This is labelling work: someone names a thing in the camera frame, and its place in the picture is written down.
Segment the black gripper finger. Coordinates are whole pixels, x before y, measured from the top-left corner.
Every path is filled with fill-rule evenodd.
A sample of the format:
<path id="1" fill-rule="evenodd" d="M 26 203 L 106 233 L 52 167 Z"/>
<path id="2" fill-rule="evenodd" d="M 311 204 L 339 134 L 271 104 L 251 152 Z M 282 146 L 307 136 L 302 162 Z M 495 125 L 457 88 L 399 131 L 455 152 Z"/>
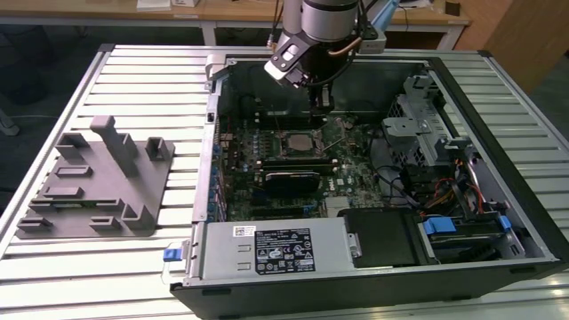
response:
<path id="1" fill-rule="evenodd" d="M 310 119 L 314 125 L 322 125 L 334 110 L 331 85 L 310 88 Z"/>

